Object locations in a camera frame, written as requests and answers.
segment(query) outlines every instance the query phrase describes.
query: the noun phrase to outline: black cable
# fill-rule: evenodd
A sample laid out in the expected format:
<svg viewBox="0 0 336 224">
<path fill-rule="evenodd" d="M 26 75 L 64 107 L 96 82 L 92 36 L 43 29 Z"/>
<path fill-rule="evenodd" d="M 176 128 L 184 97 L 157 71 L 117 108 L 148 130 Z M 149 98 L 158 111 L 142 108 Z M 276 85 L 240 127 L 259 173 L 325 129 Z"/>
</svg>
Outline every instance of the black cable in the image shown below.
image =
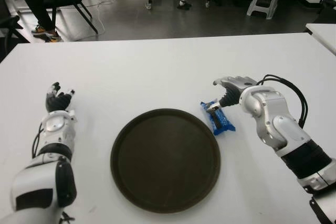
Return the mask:
<svg viewBox="0 0 336 224">
<path fill-rule="evenodd" d="M 303 110 L 304 111 L 304 114 L 303 114 L 303 117 L 302 117 L 302 127 L 304 126 L 305 122 L 306 122 L 306 119 L 307 119 L 307 116 L 308 116 L 308 103 L 305 99 L 305 96 L 302 94 L 302 92 L 300 91 L 300 89 L 298 87 L 296 87 L 292 82 L 284 79 L 284 78 L 281 78 L 281 77 L 278 77 L 278 76 L 275 76 L 274 74 L 267 74 L 265 75 L 264 78 L 268 77 L 268 76 L 271 76 L 271 77 L 275 77 L 275 78 L 278 78 L 278 79 L 281 79 L 282 81 L 286 82 L 285 84 L 289 84 L 290 88 L 293 89 L 293 91 L 298 95 L 298 97 L 300 98 L 300 101 L 301 101 L 301 105 L 303 104 L 303 106 L 305 107 L 305 109 Z"/>
<path fill-rule="evenodd" d="M 287 87 L 289 87 L 290 89 L 292 89 L 297 94 L 297 96 L 299 97 L 300 102 L 301 102 L 301 116 L 300 116 L 298 124 L 301 128 L 303 128 L 303 126 L 306 122 L 307 116 L 308 116 L 308 104 L 307 104 L 307 101 L 305 99 L 305 96 L 302 94 L 300 89 L 298 87 L 296 87 L 292 82 L 290 82 L 290 81 L 288 81 L 284 78 L 281 78 L 279 76 L 276 76 L 274 74 L 265 75 L 264 78 L 262 80 L 258 81 L 256 85 L 259 85 L 259 84 L 263 85 L 265 81 L 280 82 L 280 83 L 286 85 Z"/>
<path fill-rule="evenodd" d="M 70 224 L 71 221 L 74 221 L 75 219 L 73 217 L 70 217 L 69 215 L 67 215 L 66 212 L 62 212 L 62 216 L 63 218 L 59 219 L 59 224 L 62 224 L 63 222 L 67 222 L 68 224 Z"/>
<path fill-rule="evenodd" d="M 36 157 L 38 143 L 40 142 L 40 134 L 44 130 L 44 129 L 41 129 L 41 127 L 42 127 L 42 124 L 40 124 L 38 128 L 38 133 L 36 134 L 35 139 L 33 141 L 32 149 L 31 149 L 32 158 Z"/>
</svg>

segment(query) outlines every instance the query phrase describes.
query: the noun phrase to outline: sneaker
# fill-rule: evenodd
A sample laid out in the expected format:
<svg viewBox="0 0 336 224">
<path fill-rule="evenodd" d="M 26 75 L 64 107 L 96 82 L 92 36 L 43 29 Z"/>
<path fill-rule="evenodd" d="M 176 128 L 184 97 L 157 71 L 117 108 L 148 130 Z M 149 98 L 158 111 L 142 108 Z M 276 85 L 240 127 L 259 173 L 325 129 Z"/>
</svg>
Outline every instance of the sneaker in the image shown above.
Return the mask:
<svg viewBox="0 0 336 224">
<path fill-rule="evenodd" d="M 63 42 L 61 36 L 58 35 L 56 32 L 56 35 L 45 33 L 47 36 L 46 42 Z"/>
<path fill-rule="evenodd" d="M 37 25 L 35 29 L 31 31 L 31 33 L 33 35 L 43 35 L 43 34 L 46 34 L 46 30 L 40 25 Z"/>
</svg>

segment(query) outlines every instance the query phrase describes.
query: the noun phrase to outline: round tray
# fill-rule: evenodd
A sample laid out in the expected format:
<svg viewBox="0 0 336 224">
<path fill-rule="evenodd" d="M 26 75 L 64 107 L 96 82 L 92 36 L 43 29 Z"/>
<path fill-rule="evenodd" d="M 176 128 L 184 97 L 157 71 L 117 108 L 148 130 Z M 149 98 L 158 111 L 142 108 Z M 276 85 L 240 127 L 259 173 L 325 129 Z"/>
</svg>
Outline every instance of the round tray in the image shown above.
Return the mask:
<svg viewBox="0 0 336 224">
<path fill-rule="evenodd" d="M 185 210 L 216 184 L 220 154 L 208 127 L 181 110 L 149 111 L 119 133 L 111 171 L 122 194 L 136 206 L 160 213 Z"/>
</svg>

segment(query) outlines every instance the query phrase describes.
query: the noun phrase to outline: blue snack package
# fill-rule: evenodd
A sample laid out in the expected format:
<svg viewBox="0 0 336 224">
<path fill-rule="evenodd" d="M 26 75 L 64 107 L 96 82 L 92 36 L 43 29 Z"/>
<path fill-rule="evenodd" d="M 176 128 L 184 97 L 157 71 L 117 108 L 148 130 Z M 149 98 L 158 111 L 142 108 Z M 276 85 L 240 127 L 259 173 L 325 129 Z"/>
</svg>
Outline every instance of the blue snack package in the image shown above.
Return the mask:
<svg viewBox="0 0 336 224">
<path fill-rule="evenodd" d="M 217 136 L 223 131 L 236 131 L 236 128 L 230 123 L 226 118 L 222 109 L 217 109 L 213 113 L 208 113 L 206 110 L 211 105 L 217 102 L 217 100 L 211 101 L 209 103 L 201 102 L 202 108 L 205 110 L 207 117 L 211 123 L 214 135 Z"/>
</svg>

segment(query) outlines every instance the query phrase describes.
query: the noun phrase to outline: chair leg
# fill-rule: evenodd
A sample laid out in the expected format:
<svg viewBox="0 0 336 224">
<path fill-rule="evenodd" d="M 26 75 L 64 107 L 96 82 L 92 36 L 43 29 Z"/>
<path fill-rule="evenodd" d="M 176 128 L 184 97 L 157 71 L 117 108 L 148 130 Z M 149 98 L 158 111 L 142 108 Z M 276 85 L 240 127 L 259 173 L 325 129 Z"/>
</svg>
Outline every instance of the chair leg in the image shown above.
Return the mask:
<svg viewBox="0 0 336 224">
<path fill-rule="evenodd" d="M 18 37 L 23 43 L 30 43 L 21 33 L 19 33 L 16 29 L 13 29 L 13 34 Z"/>
<path fill-rule="evenodd" d="M 5 56 L 7 56 L 7 54 L 8 54 L 9 40 L 11 39 L 12 34 L 13 34 L 13 30 L 9 29 L 8 34 L 5 37 Z"/>
<path fill-rule="evenodd" d="M 96 34 L 98 34 L 97 29 L 94 27 L 94 25 L 92 24 L 92 22 L 87 18 L 87 16 L 85 16 L 85 14 L 78 7 L 78 5 L 73 5 L 73 6 L 77 9 L 77 11 L 80 13 L 80 15 L 82 15 L 82 17 L 86 20 L 86 22 L 92 27 L 92 29 L 96 32 Z"/>
<path fill-rule="evenodd" d="M 89 10 L 85 7 L 85 5 L 84 5 L 82 2 L 80 2 L 80 5 L 81 5 L 81 6 L 83 7 L 83 9 L 87 12 L 87 14 L 89 14 L 90 18 L 92 18 L 91 13 L 90 13 Z"/>
<path fill-rule="evenodd" d="M 275 10 L 277 9 L 278 0 L 271 0 L 271 3 L 269 4 L 269 12 L 266 16 L 266 19 L 272 19 L 273 15 L 275 13 Z"/>
<path fill-rule="evenodd" d="M 252 0 L 251 1 L 250 6 L 249 6 L 249 8 L 247 10 L 247 13 L 246 13 L 247 16 L 251 16 L 252 12 L 255 10 L 257 2 L 258 2 L 258 0 Z"/>
</svg>

